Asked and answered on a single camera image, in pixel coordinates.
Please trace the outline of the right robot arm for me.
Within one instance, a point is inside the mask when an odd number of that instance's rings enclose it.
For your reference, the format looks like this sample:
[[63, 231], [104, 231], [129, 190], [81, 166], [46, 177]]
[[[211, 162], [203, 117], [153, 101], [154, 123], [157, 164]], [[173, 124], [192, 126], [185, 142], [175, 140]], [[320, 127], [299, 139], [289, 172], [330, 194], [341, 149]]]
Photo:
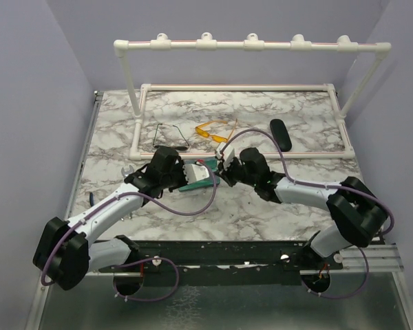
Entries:
[[246, 148], [236, 157], [233, 148], [219, 146], [215, 156], [215, 174], [229, 186], [246, 184], [265, 201], [301, 204], [330, 213], [335, 224], [314, 234], [302, 252], [304, 264], [311, 269], [321, 267], [338, 250], [352, 245], [367, 247], [390, 216], [356, 177], [341, 182], [299, 182], [271, 170], [256, 148]]

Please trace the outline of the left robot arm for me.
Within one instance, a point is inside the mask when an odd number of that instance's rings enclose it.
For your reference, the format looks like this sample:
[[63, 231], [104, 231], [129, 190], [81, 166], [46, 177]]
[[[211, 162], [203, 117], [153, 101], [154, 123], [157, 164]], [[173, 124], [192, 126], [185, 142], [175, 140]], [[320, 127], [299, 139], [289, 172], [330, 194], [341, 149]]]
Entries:
[[184, 162], [170, 147], [156, 150], [150, 163], [128, 174], [123, 183], [90, 209], [67, 220], [50, 219], [41, 234], [33, 257], [45, 286], [63, 290], [78, 285], [90, 270], [91, 253], [98, 238], [122, 217], [156, 202], [163, 191], [187, 184]]

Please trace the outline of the black wire-frame sunglasses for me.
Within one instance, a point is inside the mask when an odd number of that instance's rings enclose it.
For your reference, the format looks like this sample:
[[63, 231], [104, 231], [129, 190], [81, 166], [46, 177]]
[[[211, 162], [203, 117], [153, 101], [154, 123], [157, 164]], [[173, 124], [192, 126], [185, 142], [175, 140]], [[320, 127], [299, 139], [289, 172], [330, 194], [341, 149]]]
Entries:
[[[164, 132], [165, 130], [173, 129], [175, 132], [178, 133], [179, 139], [175, 139], [172, 137], [167, 137]], [[177, 151], [186, 152], [190, 149], [191, 145], [186, 139], [186, 137], [182, 134], [181, 129], [174, 125], [174, 124], [165, 124], [165, 123], [158, 123], [156, 125], [154, 136], [152, 140], [152, 146], [155, 149], [159, 149], [161, 147], [169, 147], [175, 149]]]

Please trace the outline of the blue-grey glasses case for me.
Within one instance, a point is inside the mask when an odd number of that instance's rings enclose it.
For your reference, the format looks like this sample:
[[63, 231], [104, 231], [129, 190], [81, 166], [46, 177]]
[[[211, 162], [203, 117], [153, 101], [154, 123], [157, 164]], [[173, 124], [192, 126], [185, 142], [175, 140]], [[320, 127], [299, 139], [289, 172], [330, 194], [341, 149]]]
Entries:
[[[214, 157], [205, 158], [203, 159], [203, 161], [213, 172], [217, 170], [217, 160]], [[211, 177], [180, 187], [178, 191], [184, 193], [192, 190], [209, 187], [213, 187], [213, 179]]]

